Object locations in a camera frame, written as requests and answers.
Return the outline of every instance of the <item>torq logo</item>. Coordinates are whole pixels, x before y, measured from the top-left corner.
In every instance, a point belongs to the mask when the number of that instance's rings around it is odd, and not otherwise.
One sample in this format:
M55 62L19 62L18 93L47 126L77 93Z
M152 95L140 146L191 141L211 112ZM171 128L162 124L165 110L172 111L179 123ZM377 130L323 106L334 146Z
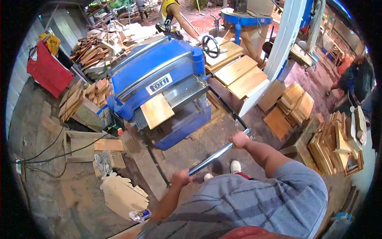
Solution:
M167 73L161 78L157 79L151 85L147 86L146 90L150 95L153 95L155 92L169 85L171 82L172 82L172 78L170 76L170 73Z

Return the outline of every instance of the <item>white post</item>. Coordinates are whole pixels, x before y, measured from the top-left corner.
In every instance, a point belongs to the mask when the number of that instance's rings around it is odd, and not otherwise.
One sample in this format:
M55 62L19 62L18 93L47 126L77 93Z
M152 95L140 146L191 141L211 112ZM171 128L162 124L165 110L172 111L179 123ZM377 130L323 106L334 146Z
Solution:
M276 39L269 54L267 65L264 68L264 73L268 76L269 82L244 101L239 112L240 117L245 115L246 112L259 102L267 89L275 81L296 40L305 6L306 0L285 1Z

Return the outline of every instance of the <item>blue planer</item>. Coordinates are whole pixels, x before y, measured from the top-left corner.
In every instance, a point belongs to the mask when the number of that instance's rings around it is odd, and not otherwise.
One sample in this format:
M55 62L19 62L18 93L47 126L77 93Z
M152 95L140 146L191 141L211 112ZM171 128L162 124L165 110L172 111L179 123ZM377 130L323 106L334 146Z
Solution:
M109 110L144 132L156 147L169 149L211 119L203 52L219 56L214 38L205 36L202 48L169 36L135 47L110 70ZM140 106L160 93L175 115L150 130Z

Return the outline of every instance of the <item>hand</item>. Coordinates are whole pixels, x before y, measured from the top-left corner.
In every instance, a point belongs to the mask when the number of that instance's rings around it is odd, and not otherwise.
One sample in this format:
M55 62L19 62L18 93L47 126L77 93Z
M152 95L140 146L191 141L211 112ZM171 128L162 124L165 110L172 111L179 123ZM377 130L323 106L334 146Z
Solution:
M244 148L244 145L250 141L248 135L246 135L243 131L236 132L229 140L233 143L234 148Z
M184 187L194 178L188 175L189 169L182 169L172 174L171 184L173 186Z

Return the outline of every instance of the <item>yellow tank top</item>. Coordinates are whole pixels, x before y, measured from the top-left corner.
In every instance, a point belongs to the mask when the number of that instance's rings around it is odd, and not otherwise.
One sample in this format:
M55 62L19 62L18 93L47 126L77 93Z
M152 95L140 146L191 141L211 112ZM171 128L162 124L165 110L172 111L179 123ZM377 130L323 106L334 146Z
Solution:
M159 11L159 22L157 25L163 30L163 31L179 31L180 27L178 23L170 24L172 22L172 19L174 15L170 15L167 13L167 7L171 4L178 4L177 0L163 0L162 5L160 6Z

